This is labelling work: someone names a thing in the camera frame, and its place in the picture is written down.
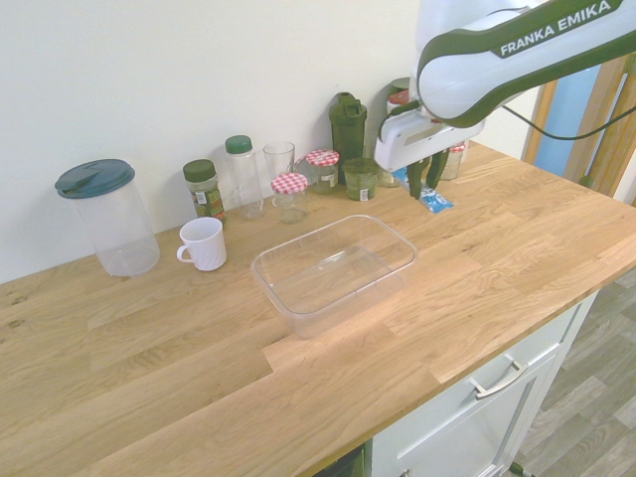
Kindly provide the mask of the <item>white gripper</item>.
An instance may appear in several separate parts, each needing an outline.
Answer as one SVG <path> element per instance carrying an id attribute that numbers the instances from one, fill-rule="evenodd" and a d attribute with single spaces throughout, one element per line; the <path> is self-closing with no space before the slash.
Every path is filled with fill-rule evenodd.
<path id="1" fill-rule="evenodd" d="M 426 185 L 435 189 L 448 160 L 448 149 L 479 134 L 486 120 L 459 128 L 434 122 L 419 111 L 404 112 L 390 117 L 382 126 L 377 139 L 374 158 L 389 172 L 406 167 L 409 194 L 419 199 L 423 162 L 431 156 Z"/>

